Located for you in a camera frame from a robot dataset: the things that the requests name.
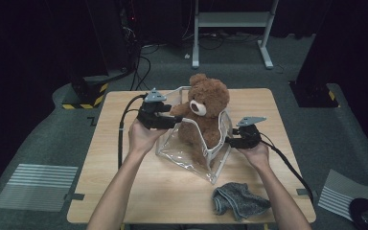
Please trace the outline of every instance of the teddy bear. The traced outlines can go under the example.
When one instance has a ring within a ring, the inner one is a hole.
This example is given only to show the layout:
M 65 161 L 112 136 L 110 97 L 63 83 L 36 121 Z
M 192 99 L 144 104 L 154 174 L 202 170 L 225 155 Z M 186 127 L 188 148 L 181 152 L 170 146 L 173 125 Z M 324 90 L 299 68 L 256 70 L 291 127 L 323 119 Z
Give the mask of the teddy bear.
M 229 104 L 229 91 L 220 80 L 207 78 L 205 74 L 190 77 L 188 101 L 174 106 L 171 115 L 182 116 L 196 122 L 208 149 L 219 143 L 219 114 Z M 202 154 L 201 140 L 196 126 L 181 123 L 178 137 L 183 143 L 195 147 L 193 161 L 205 166 L 206 159 Z

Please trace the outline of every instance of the wooden table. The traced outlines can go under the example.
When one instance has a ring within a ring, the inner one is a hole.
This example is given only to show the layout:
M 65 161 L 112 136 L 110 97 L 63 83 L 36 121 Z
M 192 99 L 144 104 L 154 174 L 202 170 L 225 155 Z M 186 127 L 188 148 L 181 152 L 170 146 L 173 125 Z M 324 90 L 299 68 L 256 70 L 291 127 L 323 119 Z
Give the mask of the wooden table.
M 266 117 L 266 121 L 257 124 L 259 131 L 267 135 L 295 170 L 300 172 L 270 90 L 259 88 L 229 91 L 231 101 L 228 110 L 233 125 L 245 116 Z M 119 123 L 127 103 L 139 94 L 142 92 L 119 91 L 106 95 L 76 188 L 76 194 L 83 194 L 84 199 L 72 201 L 67 216 L 70 222 L 89 221 L 104 190 L 117 172 Z M 139 108 L 141 103 L 142 100 L 137 100 L 130 108 Z M 128 150 L 128 127 L 136 115 L 136 112 L 126 115 L 124 157 Z M 215 185 L 156 156 L 154 149 L 145 157 L 136 176 L 125 223 L 236 223 L 232 211 L 223 216 L 217 216 L 213 211 L 212 192 L 228 182 L 247 183 L 253 194 L 267 198 L 260 177 L 236 149 L 231 150 Z M 296 192 L 296 189 L 304 187 L 274 151 L 270 152 L 270 164 L 309 222 L 315 221 L 310 199 Z M 271 209 L 243 223 L 257 222 L 274 222 Z

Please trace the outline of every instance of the human arm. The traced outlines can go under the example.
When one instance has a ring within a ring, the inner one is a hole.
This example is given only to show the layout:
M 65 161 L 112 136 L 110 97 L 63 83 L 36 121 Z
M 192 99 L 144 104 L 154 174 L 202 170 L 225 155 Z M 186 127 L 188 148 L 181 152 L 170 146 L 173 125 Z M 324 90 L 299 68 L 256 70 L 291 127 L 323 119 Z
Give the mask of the human arm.
M 268 146 L 259 143 L 253 149 L 238 149 L 256 169 L 263 181 L 279 229 L 311 229 L 294 199 L 277 178 L 268 161 Z
M 135 120 L 129 129 L 129 152 L 100 199 L 87 229 L 119 229 L 134 178 L 146 154 L 166 129 L 148 130 Z

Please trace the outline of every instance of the dark background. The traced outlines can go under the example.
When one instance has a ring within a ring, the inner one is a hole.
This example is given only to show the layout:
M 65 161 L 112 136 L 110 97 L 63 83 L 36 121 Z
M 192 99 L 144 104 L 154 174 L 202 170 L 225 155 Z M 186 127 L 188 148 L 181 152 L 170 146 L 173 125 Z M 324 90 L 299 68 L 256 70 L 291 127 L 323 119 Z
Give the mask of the dark background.
M 200 10 L 266 11 L 270 7 L 266 1 L 249 2 L 200 1 Z M 111 75 L 129 64 L 120 28 L 115 30 L 116 25 L 112 31 L 96 26 L 97 19 L 115 19 L 118 8 L 106 7 L 107 12 L 95 14 L 90 10 L 112 3 L 86 3 L 0 0 L 0 175 L 28 134 L 53 111 L 52 94 L 70 82 L 70 75 Z M 127 6 L 127 16 L 133 15 L 131 3 L 122 4 Z M 132 21 L 138 25 L 139 36 L 181 45 L 190 16 L 189 1 L 138 0 L 133 4 L 142 6 Z M 338 83 L 368 136 L 368 1 L 280 1 L 271 35 L 316 33 L 305 62 L 312 71 L 307 83 Z

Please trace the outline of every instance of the gray cloth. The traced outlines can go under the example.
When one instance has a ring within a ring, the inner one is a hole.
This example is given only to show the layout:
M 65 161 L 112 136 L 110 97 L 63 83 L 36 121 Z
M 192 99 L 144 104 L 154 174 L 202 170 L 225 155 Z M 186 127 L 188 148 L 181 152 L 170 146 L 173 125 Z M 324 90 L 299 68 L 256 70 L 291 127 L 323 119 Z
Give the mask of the gray cloth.
M 270 201 L 250 193 L 247 184 L 227 183 L 213 191 L 217 215 L 233 209 L 236 221 L 260 215 L 270 208 Z

